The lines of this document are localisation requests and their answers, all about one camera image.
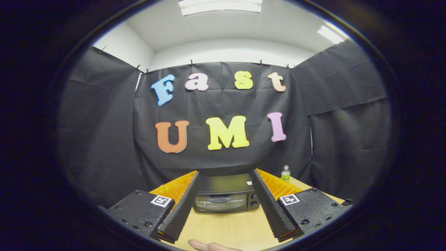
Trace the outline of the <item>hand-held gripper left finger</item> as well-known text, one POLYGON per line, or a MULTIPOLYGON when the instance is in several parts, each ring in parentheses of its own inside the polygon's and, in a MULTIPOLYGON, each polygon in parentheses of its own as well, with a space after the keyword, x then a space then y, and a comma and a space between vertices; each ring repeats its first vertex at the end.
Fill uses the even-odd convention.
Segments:
POLYGON ((200 173, 195 170, 145 192, 135 190, 106 210, 106 214, 132 233, 174 244, 190 214, 200 173))

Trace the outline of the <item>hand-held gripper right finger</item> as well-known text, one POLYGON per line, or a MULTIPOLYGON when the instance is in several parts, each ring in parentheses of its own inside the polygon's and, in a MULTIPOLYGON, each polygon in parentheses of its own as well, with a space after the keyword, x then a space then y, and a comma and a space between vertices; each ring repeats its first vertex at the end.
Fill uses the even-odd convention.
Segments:
POLYGON ((263 170, 251 172, 252 185, 279 242, 315 232, 352 207, 317 188, 300 189, 263 170))

